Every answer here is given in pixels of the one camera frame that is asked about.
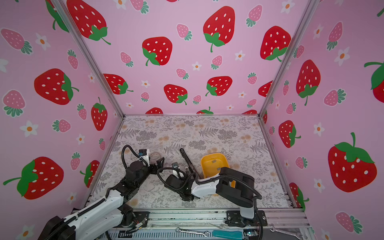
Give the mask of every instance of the teal object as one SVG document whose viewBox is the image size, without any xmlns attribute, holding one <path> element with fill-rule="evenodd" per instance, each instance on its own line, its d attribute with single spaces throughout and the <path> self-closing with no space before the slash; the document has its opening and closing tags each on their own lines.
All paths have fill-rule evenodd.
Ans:
<svg viewBox="0 0 384 240">
<path fill-rule="evenodd" d="M 227 239 L 243 239 L 243 232 L 235 231 L 235 232 L 230 232 L 230 231 L 221 231 L 221 230 L 213 230 L 212 235 L 214 237 L 222 237 L 222 238 L 227 238 Z"/>
</svg>

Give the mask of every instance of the strawberry wallpaper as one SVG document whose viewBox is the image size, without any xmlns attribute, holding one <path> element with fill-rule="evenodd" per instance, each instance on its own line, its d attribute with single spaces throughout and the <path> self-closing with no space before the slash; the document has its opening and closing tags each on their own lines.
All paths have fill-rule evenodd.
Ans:
<svg viewBox="0 0 384 240">
<path fill-rule="evenodd" d="M 126 114 L 241 114 L 260 111 L 307 0 L 66 5 Z"/>
<path fill-rule="evenodd" d="M 383 7 L 321 1 L 263 118 L 317 239 L 382 238 Z"/>
<path fill-rule="evenodd" d="M 119 122 L 50 1 L 0 6 L 2 239 L 80 208 Z"/>
</svg>

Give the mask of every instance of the wrench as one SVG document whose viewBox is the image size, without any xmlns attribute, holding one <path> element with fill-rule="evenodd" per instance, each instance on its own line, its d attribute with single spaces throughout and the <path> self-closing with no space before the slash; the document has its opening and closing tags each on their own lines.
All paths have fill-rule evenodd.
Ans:
<svg viewBox="0 0 384 240">
<path fill-rule="evenodd" d="M 194 231 L 194 230 L 187 230 L 187 229 L 181 229 L 179 227 L 176 228 L 176 232 L 185 232 L 185 233 L 192 233 L 192 234 L 201 234 L 204 235 L 204 237 L 209 237 L 210 232 L 205 231 L 205 232 L 199 232 L 199 231 Z"/>
<path fill-rule="evenodd" d="M 277 229 L 277 228 L 275 228 L 273 226 L 273 224 L 271 224 L 271 227 L 272 227 L 271 232 L 280 232 L 280 233 L 283 233 L 283 234 L 294 236 L 297 239 L 303 240 L 303 236 L 301 235 L 301 233 L 293 233 L 293 232 L 288 232 L 288 231 L 284 231 L 284 230 L 281 230 L 281 229 Z"/>
</svg>

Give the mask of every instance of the white flower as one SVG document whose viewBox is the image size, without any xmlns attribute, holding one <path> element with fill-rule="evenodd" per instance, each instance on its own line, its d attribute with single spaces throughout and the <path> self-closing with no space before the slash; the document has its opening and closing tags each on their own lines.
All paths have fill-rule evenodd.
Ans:
<svg viewBox="0 0 384 240">
<path fill-rule="evenodd" d="M 95 76 L 93 75 L 93 73 L 90 73 L 90 74 L 88 75 L 88 77 L 89 77 L 89 81 L 90 81 L 91 83 L 95 83 Z"/>
<path fill-rule="evenodd" d="M 314 187 L 314 188 L 317 188 L 317 190 L 319 190 L 319 192 L 321 193 L 321 191 L 322 191 L 323 189 L 325 189 L 324 185 L 321 183 L 321 179 L 316 180 L 316 178 L 314 178 L 313 180 L 314 180 L 314 185 L 313 185 L 313 187 Z"/>
<path fill-rule="evenodd" d="M 196 62 L 195 64 L 192 64 L 192 67 L 194 71 L 200 71 L 201 65 L 199 64 L 199 62 Z"/>
<path fill-rule="evenodd" d="M 337 56 L 335 58 L 335 62 L 339 62 L 339 66 L 341 66 L 343 64 L 344 60 L 347 60 L 351 57 L 348 54 L 348 51 L 349 51 L 349 47 L 347 47 L 344 50 L 341 50 L 341 49 L 339 50 L 339 52 L 338 52 L 339 56 Z"/>
<path fill-rule="evenodd" d="M 289 13 L 291 7 L 293 7 L 295 5 L 295 3 L 292 2 L 292 0 L 288 0 L 286 2 L 282 2 L 281 5 L 283 6 L 283 8 L 281 9 L 280 13 Z"/>
<path fill-rule="evenodd" d="M 47 48 L 50 48 L 51 45 L 47 42 L 47 37 L 46 36 L 40 36 L 38 33 L 36 33 L 36 43 L 41 45 L 41 47 L 44 49 L 44 51 Z"/>
<path fill-rule="evenodd" d="M 323 128 L 322 126 L 321 126 L 321 122 L 319 123 L 319 124 L 315 124 L 315 125 L 313 125 L 313 127 L 314 127 L 314 131 L 313 131 L 313 133 L 314 134 L 318 134 L 319 135 L 319 137 L 321 137 L 321 133 L 322 132 L 324 132 L 324 130 L 325 130 L 325 128 Z"/>
<path fill-rule="evenodd" d="M 24 131 L 25 137 L 28 137 L 30 134 L 37 135 L 36 129 L 39 127 L 39 125 L 35 124 L 33 125 L 31 121 L 26 122 L 26 126 L 21 126 L 20 129 Z"/>
<path fill-rule="evenodd" d="M 284 162 L 284 166 L 285 166 L 287 169 L 289 168 L 288 160 L 285 160 L 285 162 Z"/>
<path fill-rule="evenodd" d="M 79 137 L 76 138 L 79 145 L 82 143 L 85 143 L 84 139 L 85 139 L 85 136 L 81 135 L 81 133 L 79 133 Z"/>
<path fill-rule="evenodd" d="M 30 227 L 24 225 L 22 233 L 17 235 L 16 239 L 17 240 L 25 240 L 27 238 L 32 237 L 33 236 L 33 231 L 32 230 L 33 230 L 34 227 L 35 227 L 35 225 L 32 225 Z"/>
<path fill-rule="evenodd" d="M 0 59 L 0 71 L 7 72 L 7 69 L 5 68 L 5 65 L 8 64 L 8 61 L 5 59 Z"/>
<path fill-rule="evenodd" d="M 329 236 L 329 232 L 326 232 L 323 229 L 321 229 L 321 238 L 324 240 L 332 240 L 331 237 Z"/>
<path fill-rule="evenodd" d="M 127 0 L 113 0 L 115 3 L 116 3 L 116 7 L 117 9 L 124 9 L 126 10 L 125 8 L 125 2 L 127 2 Z"/>
<path fill-rule="evenodd" d="M 72 204 L 73 201 L 76 201 L 77 192 L 71 192 L 70 196 L 67 198 L 67 201 Z"/>
<path fill-rule="evenodd" d="M 239 93 L 239 98 L 244 98 L 246 95 L 246 93 L 244 93 L 244 91 L 242 91 L 241 93 Z"/>
<path fill-rule="evenodd" d="M 315 38 L 319 38 L 320 37 L 320 33 L 321 33 L 321 31 L 323 30 L 323 26 L 321 26 L 321 24 L 319 24 L 319 26 L 315 29 L 315 30 L 313 30 L 313 39 L 315 39 Z"/>
<path fill-rule="evenodd" d="M 335 4 L 339 4 L 339 6 L 341 6 L 343 2 L 344 0 L 336 0 Z"/>
<path fill-rule="evenodd" d="M 144 86 L 145 88 L 148 88 L 148 86 L 150 86 L 148 81 L 143 81 L 143 80 L 141 80 L 141 85 Z"/>
<path fill-rule="evenodd" d="M 236 56 L 235 60 L 240 60 L 240 61 L 242 61 L 242 60 L 243 60 L 243 57 L 245 56 L 245 53 L 243 53 L 243 51 L 240 50 L 240 52 L 235 53 L 235 56 Z"/>
</svg>

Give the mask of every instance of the pink strawberry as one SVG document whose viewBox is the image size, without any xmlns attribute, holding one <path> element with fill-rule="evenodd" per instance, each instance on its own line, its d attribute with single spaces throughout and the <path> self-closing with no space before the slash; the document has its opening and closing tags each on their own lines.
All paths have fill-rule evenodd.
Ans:
<svg viewBox="0 0 384 240">
<path fill-rule="evenodd" d="M 300 169 L 307 168 L 308 166 L 308 161 L 304 157 L 298 157 L 296 159 L 296 166 L 298 166 Z"/>
<path fill-rule="evenodd" d="M 147 92 L 143 92 L 140 96 L 143 102 L 147 102 L 149 100 L 149 94 Z"/>
<path fill-rule="evenodd" d="M 247 26 L 249 28 L 256 25 L 256 22 L 260 20 L 262 16 L 262 11 L 263 11 L 263 6 L 261 5 L 257 5 L 252 10 L 249 11 L 248 18 L 247 18 Z"/>
<path fill-rule="evenodd" d="M 337 104 L 341 104 L 345 100 L 347 93 L 343 89 L 330 91 L 324 98 L 324 104 L 334 107 Z"/>
<path fill-rule="evenodd" d="M 269 134 L 273 135 L 274 133 L 275 133 L 275 127 L 272 126 L 272 127 L 269 128 Z"/>
<path fill-rule="evenodd" d="M 212 59 L 211 68 L 213 70 L 218 69 L 218 67 L 223 63 L 223 57 L 221 55 L 218 55 Z"/>
<path fill-rule="evenodd" d="M 25 108 L 25 101 L 20 92 L 10 90 L 4 97 L 3 103 L 6 105 L 3 109 L 6 115 L 19 117 L 23 114 L 22 108 Z"/>
<path fill-rule="evenodd" d="M 192 39 L 192 32 L 188 29 L 188 27 L 184 24 L 178 24 L 176 26 L 177 33 L 179 37 L 184 38 L 184 40 L 189 41 Z"/>
<path fill-rule="evenodd" d="M 136 11 L 140 11 L 142 14 L 147 14 L 149 12 L 149 6 L 144 0 L 131 0 L 131 4 Z"/>
<path fill-rule="evenodd" d="M 105 150 L 105 141 L 103 138 L 99 139 L 99 145 L 100 145 L 100 149 L 104 151 Z"/>
<path fill-rule="evenodd" d="M 343 34 L 343 22 L 338 22 L 333 27 L 331 33 L 328 36 L 329 42 L 327 43 L 328 51 L 334 49 L 337 45 L 337 41 L 341 38 Z"/>
<path fill-rule="evenodd" d="M 71 159 L 71 168 L 73 171 L 75 171 L 80 165 L 80 154 L 78 152 L 75 152 Z"/>
<path fill-rule="evenodd" d="M 200 102 L 201 102 L 201 96 L 200 95 L 196 95 L 193 98 L 193 104 L 198 105 Z"/>
<path fill-rule="evenodd" d="M 362 232 L 362 225 L 354 216 L 349 216 L 345 212 L 339 212 L 335 215 L 337 222 L 349 232 L 355 231 L 357 234 Z"/>
<path fill-rule="evenodd" d="M 294 58 L 299 58 L 304 53 L 304 46 L 300 45 L 298 48 L 296 48 L 295 52 L 293 53 Z"/>
<path fill-rule="evenodd" d="M 283 87 L 283 95 L 285 96 L 285 95 L 287 95 L 287 93 L 288 93 L 288 90 L 289 90 L 289 81 L 288 80 L 285 80 L 285 82 L 284 82 L 284 87 Z"/>
<path fill-rule="evenodd" d="M 128 54 L 126 54 L 125 52 L 121 52 L 120 58 L 121 58 L 121 61 L 124 62 L 126 66 L 133 67 L 132 58 Z"/>
<path fill-rule="evenodd" d="M 249 84 L 255 84 L 257 81 L 256 73 L 250 73 L 248 74 L 248 80 Z"/>
<path fill-rule="evenodd" d="M 296 103 L 290 103 L 287 107 L 286 112 L 291 115 L 294 111 L 296 111 Z"/>
<path fill-rule="evenodd" d="M 62 120 L 56 120 L 53 122 L 53 125 L 52 125 L 52 128 L 53 130 L 55 130 L 56 132 L 66 132 L 68 130 L 71 129 L 71 125 L 69 122 L 67 122 L 66 120 L 62 119 Z"/>
<path fill-rule="evenodd" d="M 184 80 L 189 78 L 188 73 L 184 69 L 178 68 L 176 69 L 176 73 L 179 76 L 179 78 L 182 78 Z"/>
<path fill-rule="evenodd" d="M 84 105 L 82 104 L 77 105 L 77 111 L 79 111 L 79 117 L 82 120 L 87 119 L 87 110 L 84 108 Z"/>
<path fill-rule="evenodd" d="M 31 45 L 28 41 L 24 41 L 24 38 L 20 33 L 6 28 L 2 28 L 0 32 L 12 48 L 20 50 L 22 53 L 28 55 L 32 53 Z"/>
<path fill-rule="evenodd" d="M 253 107 L 256 104 L 256 101 L 257 101 L 256 99 L 252 99 L 251 101 L 249 101 L 247 104 L 247 108 Z"/>
<path fill-rule="evenodd" d="M 76 54 L 74 53 L 74 51 L 72 51 L 72 49 L 69 49 L 68 55 L 69 55 L 68 56 L 68 62 L 73 67 L 73 69 L 77 69 L 77 67 L 79 65 L 79 61 L 76 58 Z"/>
</svg>

